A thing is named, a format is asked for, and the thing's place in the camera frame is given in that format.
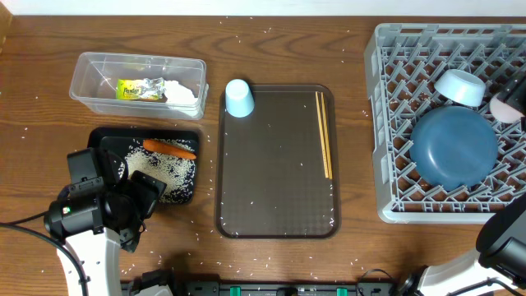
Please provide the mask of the pink cup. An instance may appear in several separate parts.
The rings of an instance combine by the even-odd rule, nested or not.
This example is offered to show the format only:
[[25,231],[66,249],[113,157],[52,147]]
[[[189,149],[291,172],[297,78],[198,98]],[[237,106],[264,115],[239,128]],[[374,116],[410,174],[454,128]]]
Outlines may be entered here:
[[525,117],[525,99],[499,92],[489,104],[492,116],[501,123],[515,123]]

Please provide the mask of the light blue rice bowl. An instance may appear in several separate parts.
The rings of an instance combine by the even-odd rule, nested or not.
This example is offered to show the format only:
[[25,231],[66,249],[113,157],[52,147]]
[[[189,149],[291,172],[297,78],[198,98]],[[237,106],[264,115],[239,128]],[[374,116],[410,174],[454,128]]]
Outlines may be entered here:
[[458,104],[478,107],[486,84],[477,76],[458,69],[447,70],[434,84],[436,91]]

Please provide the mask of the orange carrot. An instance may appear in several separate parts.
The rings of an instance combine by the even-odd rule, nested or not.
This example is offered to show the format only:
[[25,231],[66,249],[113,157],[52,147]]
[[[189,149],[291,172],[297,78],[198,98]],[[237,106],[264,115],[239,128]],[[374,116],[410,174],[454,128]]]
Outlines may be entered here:
[[196,159],[196,155],[191,153],[190,151],[177,148],[176,146],[172,146],[161,141],[151,139],[143,140],[143,147],[150,152],[175,156],[185,160]]

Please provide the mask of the white rice pile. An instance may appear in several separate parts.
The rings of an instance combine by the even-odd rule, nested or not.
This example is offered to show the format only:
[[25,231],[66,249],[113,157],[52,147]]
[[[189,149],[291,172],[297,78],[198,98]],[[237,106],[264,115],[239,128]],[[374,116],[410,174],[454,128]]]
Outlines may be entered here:
[[147,150],[143,141],[132,140],[132,146],[123,157],[127,163],[129,177],[141,171],[166,184],[160,202],[187,204],[193,197],[196,176],[196,160],[184,159]]

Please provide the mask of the dark blue plate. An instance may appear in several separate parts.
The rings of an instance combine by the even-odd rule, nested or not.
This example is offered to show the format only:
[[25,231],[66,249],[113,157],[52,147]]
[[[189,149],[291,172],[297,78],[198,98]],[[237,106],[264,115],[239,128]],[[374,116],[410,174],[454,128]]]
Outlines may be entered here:
[[496,133],[479,113],[460,106],[433,109],[416,123],[410,159],[427,183],[451,191],[483,181],[498,156]]

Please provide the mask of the green snack wrapper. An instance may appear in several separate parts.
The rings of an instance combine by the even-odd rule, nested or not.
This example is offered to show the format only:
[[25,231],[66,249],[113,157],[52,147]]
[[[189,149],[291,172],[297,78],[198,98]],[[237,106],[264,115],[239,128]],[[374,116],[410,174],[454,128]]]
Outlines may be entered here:
[[116,99],[136,100],[141,98],[143,92],[143,80],[119,79],[116,87]]

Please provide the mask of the white napkin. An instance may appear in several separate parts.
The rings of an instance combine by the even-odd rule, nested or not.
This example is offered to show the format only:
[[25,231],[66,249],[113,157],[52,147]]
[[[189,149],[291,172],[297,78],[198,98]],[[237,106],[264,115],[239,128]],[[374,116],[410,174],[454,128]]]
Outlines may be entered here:
[[164,82],[164,96],[167,104],[190,105],[197,102],[197,97],[192,91],[181,85],[178,81]]

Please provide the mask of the light blue cup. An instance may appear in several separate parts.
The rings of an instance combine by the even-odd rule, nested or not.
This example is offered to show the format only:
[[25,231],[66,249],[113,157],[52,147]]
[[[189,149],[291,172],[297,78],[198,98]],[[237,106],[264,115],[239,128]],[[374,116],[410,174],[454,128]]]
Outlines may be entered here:
[[228,113],[235,118],[244,118],[252,113],[255,100],[249,85],[241,79],[231,80],[225,88],[225,103]]

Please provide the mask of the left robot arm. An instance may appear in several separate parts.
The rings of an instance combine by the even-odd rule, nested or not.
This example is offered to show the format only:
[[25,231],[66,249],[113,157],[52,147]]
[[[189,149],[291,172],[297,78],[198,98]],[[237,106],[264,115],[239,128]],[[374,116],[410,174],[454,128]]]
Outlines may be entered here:
[[110,150],[87,148],[67,157],[71,182],[44,216],[58,241],[70,295],[119,295],[119,253],[134,252],[166,184],[128,167]]

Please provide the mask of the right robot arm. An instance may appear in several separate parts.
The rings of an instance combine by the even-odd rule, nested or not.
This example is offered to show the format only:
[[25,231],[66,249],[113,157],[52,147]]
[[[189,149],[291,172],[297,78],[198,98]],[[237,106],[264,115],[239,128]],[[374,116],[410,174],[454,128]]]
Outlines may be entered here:
[[[475,108],[486,85],[461,70],[446,71],[434,85],[455,102],[421,117],[411,134],[410,157],[432,185],[456,189],[488,176],[497,160],[497,139]],[[476,247],[439,266],[426,266],[393,289],[395,295],[482,295],[525,287],[525,198],[496,212],[482,227]]]

